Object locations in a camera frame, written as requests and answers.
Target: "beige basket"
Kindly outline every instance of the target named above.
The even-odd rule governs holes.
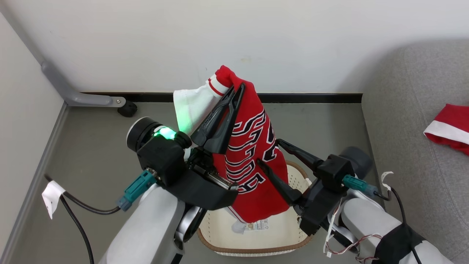
[[[294,162],[287,161],[288,184],[304,192],[311,182],[306,172]],[[298,215],[290,207],[271,216],[267,224],[257,225],[261,230],[237,234],[231,230],[236,222],[225,209],[208,211],[197,230],[200,241],[211,250],[225,256],[272,256],[285,254],[305,246],[312,238],[299,227]]]

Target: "glowing green led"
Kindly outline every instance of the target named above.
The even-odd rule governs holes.
[[[153,134],[153,137],[156,137],[158,135],[162,135],[167,140],[173,140],[174,136],[176,135],[176,132],[174,132],[169,127],[162,127],[160,130]]]

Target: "caster wheel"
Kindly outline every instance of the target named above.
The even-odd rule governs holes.
[[[130,101],[125,101],[125,105],[117,109],[117,112],[121,116],[125,117],[133,117],[134,114],[137,112],[137,105]]]

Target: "white label in basket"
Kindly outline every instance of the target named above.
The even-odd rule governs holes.
[[[269,229],[269,220],[263,219],[255,223],[246,224],[246,231],[258,231]]]

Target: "white wall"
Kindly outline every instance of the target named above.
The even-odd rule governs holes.
[[[63,100],[0,14],[0,256]]]
[[[360,92],[399,45],[469,37],[467,0],[4,0],[82,91],[196,88],[222,64],[259,92]]]

